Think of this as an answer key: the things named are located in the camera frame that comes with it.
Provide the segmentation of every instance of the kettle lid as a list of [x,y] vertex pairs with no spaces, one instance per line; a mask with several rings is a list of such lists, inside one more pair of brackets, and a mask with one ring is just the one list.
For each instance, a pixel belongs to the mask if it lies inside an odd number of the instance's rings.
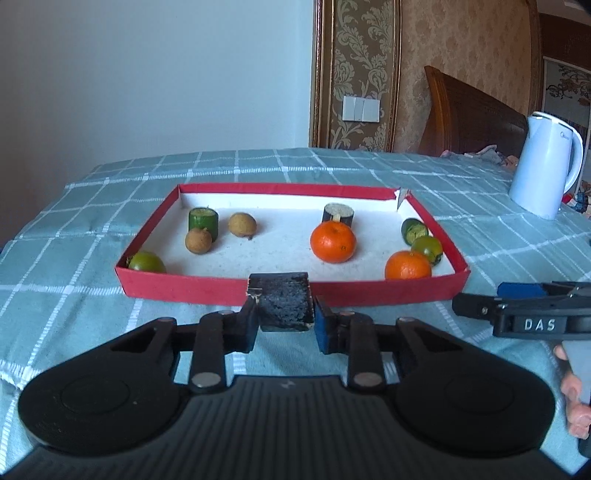
[[571,127],[567,122],[546,112],[533,112],[530,116],[537,119],[546,118],[548,120],[552,120],[552,123],[554,124],[560,124],[563,127],[570,128],[571,130],[573,130],[573,127]]

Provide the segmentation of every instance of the bed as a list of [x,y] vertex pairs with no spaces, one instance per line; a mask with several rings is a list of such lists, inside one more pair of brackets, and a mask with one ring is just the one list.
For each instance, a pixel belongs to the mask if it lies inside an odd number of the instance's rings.
[[[67,185],[0,256],[0,473],[31,450],[17,402],[34,376],[156,317],[185,324],[224,307],[128,298],[114,272],[121,252],[164,196],[178,183],[195,181],[407,187],[470,264],[465,291],[491,294],[502,281],[591,278],[591,223],[570,210],[554,222],[536,218],[509,199],[507,171],[478,161],[296,148],[103,165]],[[493,338],[486,322],[456,317],[449,301],[359,310],[378,323],[400,316],[423,319],[538,374],[557,399],[544,450],[569,471],[584,463],[566,432],[559,392],[563,366],[551,345]],[[313,332],[260,333],[256,342],[250,355],[226,358],[228,378],[346,371],[343,356],[318,353]],[[391,360],[384,361],[388,381],[395,382]],[[182,357],[176,380],[187,376],[188,358]]]
[[525,116],[481,90],[435,67],[426,66],[431,111],[418,152],[438,157],[449,150],[463,154],[497,145],[517,158],[527,136]]

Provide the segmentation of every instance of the ceiling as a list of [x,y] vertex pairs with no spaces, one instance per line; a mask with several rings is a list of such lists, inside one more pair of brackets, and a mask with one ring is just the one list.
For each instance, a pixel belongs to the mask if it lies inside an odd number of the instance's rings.
[[567,7],[565,0],[537,0],[538,10],[541,14],[555,15],[557,17],[569,18],[576,22],[591,25],[591,15],[581,9]]

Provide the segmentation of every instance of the kettle handle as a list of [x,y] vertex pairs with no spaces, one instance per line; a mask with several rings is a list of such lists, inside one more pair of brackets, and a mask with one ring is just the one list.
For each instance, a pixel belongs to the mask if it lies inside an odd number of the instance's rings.
[[574,159],[573,159],[573,166],[570,169],[568,176],[566,177],[566,185],[564,186],[564,192],[566,193],[569,191],[574,185],[574,182],[577,181],[579,177],[579,173],[581,171],[581,167],[583,166],[583,139],[581,138],[581,134],[577,132],[574,128],[573,130],[573,146],[572,150],[574,151]]

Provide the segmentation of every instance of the ribbed black surface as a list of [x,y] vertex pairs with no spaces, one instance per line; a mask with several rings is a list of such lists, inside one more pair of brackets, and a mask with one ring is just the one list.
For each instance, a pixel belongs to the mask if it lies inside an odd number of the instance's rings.
[[378,397],[338,377],[239,377],[194,397],[172,428],[104,458],[36,449],[6,480],[565,480],[539,452],[503,460],[441,453],[410,436]]

